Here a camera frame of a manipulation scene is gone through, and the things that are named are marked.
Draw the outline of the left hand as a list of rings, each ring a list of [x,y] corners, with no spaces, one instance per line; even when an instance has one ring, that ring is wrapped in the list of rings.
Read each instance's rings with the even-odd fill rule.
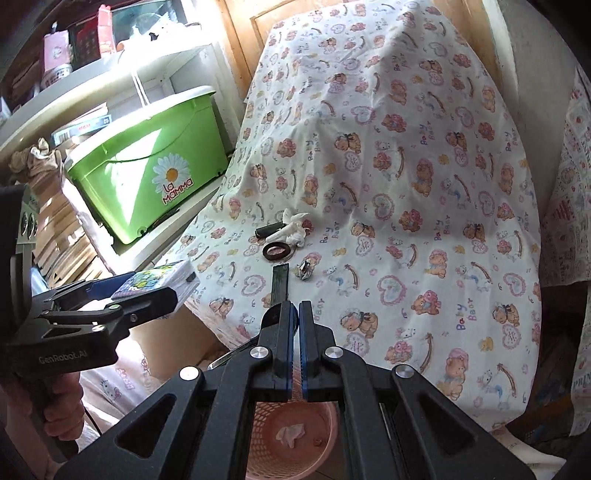
[[[8,405],[25,418],[31,418],[35,408],[24,387],[17,380],[11,380],[3,389],[8,397]],[[61,441],[77,440],[84,427],[80,373],[58,376],[50,387],[50,392],[54,399],[43,411],[45,433]]]

